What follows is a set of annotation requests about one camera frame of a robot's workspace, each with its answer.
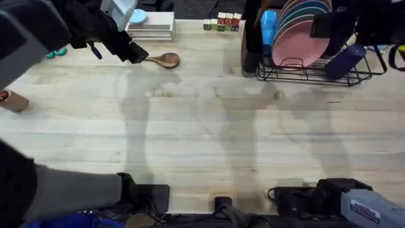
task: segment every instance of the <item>wooden table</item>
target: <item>wooden table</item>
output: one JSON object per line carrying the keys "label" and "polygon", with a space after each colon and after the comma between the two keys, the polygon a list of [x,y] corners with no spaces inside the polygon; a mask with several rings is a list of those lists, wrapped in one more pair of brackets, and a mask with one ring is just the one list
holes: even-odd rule
{"label": "wooden table", "polygon": [[139,42],[151,56],[178,53],[174,70],[122,63],[101,45],[101,61],[68,47],[33,66],[9,87],[31,104],[0,110],[0,136],[50,167],[169,184],[173,213],[211,211],[215,196],[268,212],[268,188],[325,177],[405,206],[403,73],[354,87],[260,82],[240,74],[241,32],[177,24],[176,42]]}

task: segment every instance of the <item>navy water bottle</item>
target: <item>navy water bottle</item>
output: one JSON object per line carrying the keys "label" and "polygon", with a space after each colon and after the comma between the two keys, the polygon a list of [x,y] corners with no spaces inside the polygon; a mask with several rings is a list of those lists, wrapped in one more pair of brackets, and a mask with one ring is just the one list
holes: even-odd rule
{"label": "navy water bottle", "polygon": [[366,53],[367,50],[363,46],[350,45],[325,65],[325,77],[329,80],[341,79],[364,58]]}

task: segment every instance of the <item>dish rack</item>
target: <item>dish rack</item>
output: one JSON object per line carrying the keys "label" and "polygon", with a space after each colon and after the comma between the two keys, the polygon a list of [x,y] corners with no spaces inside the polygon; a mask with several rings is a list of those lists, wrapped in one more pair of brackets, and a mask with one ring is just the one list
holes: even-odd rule
{"label": "dish rack", "polygon": [[[371,57],[371,53],[376,54],[377,60],[381,65],[382,72],[374,72],[371,70],[370,62],[367,60],[369,57]],[[304,63],[300,58],[288,59],[295,59]],[[288,59],[283,60],[280,65],[274,65],[271,56],[263,56],[259,61],[259,67],[256,69],[256,78],[263,81],[286,80],[354,86],[359,85],[364,80],[370,80],[373,75],[382,75],[387,71],[387,65],[385,64],[384,59],[379,51],[368,51],[366,56],[354,68],[352,68],[350,72],[348,72],[341,79],[333,81],[328,80],[324,76],[326,74],[324,67],[333,58],[328,60],[320,58],[307,67],[305,67],[303,64],[295,64],[295,66],[281,66],[283,62]]]}

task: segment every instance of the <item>wooden spoon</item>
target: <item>wooden spoon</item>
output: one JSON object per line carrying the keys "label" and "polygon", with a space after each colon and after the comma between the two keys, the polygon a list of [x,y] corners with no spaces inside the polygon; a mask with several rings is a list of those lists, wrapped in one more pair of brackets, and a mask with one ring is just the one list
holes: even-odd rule
{"label": "wooden spoon", "polygon": [[175,68],[180,63],[180,57],[176,53],[165,53],[157,57],[146,57],[145,61],[153,61],[165,68]]}

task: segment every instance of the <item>white label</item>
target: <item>white label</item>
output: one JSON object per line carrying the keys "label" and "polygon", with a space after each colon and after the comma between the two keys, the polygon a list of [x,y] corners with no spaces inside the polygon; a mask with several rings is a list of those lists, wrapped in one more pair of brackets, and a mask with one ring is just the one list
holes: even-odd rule
{"label": "white label", "polygon": [[360,215],[370,219],[371,221],[380,224],[380,212],[371,209],[370,207],[352,199],[350,202],[350,209],[359,213]]}

